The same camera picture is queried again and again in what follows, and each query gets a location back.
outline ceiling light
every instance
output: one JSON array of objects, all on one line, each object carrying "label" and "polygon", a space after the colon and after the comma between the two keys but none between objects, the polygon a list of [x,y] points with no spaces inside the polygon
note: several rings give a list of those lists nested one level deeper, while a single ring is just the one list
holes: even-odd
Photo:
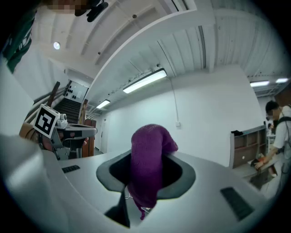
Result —
[{"label": "ceiling light", "polygon": [[100,105],[98,105],[96,108],[99,108],[99,109],[101,109],[101,108],[103,108],[105,105],[107,105],[107,104],[109,104],[110,103],[110,101],[109,100],[104,100]]},{"label": "ceiling light", "polygon": [[287,78],[278,78],[276,83],[283,83],[283,82],[287,82],[288,79]]},{"label": "ceiling light", "polygon": [[145,86],[151,82],[154,82],[164,77],[167,77],[167,73],[165,69],[159,69],[147,76],[144,76],[142,79],[137,80],[136,82],[132,83],[128,87],[124,88],[123,91],[128,94],[138,88],[141,88],[142,86]]},{"label": "ceiling light", "polygon": [[60,43],[59,42],[55,42],[54,43],[54,48],[55,49],[60,49]]},{"label": "ceiling light", "polygon": [[251,87],[267,86],[269,83],[269,81],[251,82]]}]

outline metal railing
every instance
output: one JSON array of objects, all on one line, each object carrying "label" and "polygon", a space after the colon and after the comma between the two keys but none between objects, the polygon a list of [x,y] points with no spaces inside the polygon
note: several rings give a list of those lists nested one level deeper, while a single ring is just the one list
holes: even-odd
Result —
[{"label": "metal railing", "polygon": [[25,118],[26,123],[31,123],[33,121],[41,104],[46,104],[51,107],[52,102],[60,98],[66,92],[67,88],[70,86],[70,83],[60,89],[59,86],[60,82],[57,82],[51,92],[34,100],[34,104]]}]

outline stair handrail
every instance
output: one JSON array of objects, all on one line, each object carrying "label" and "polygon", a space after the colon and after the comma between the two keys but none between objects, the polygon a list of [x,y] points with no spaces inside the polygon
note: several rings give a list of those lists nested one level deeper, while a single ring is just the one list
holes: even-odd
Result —
[{"label": "stair handrail", "polygon": [[26,123],[31,123],[33,119],[36,117],[37,111],[40,107],[41,104],[46,104],[47,106],[52,105],[53,101],[56,99],[60,98],[62,95],[64,95],[67,91],[67,89],[70,86],[71,81],[68,83],[67,86],[59,88],[60,87],[60,82],[56,82],[53,90],[43,96],[40,96],[34,100],[34,104],[27,114],[25,118]]},{"label": "stair handrail", "polygon": [[78,123],[81,125],[85,124],[87,105],[88,105],[88,100],[85,99],[81,105],[79,116],[78,116]]}]

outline staircase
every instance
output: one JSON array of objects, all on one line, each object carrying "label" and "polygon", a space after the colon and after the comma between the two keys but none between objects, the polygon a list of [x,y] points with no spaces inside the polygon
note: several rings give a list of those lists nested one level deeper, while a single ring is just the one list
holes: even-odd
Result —
[{"label": "staircase", "polygon": [[68,123],[74,124],[78,124],[80,108],[80,103],[65,98],[54,107],[54,109],[59,113],[67,115]]}]

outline purple cloth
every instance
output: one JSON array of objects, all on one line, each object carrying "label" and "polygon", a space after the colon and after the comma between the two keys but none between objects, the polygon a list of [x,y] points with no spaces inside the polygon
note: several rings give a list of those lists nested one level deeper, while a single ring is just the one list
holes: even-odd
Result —
[{"label": "purple cloth", "polygon": [[162,188],[162,154],[178,150],[170,133],[162,126],[150,124],[138,129],[131,138],[130,183],[128,191],[138,209],[153,208]]}]

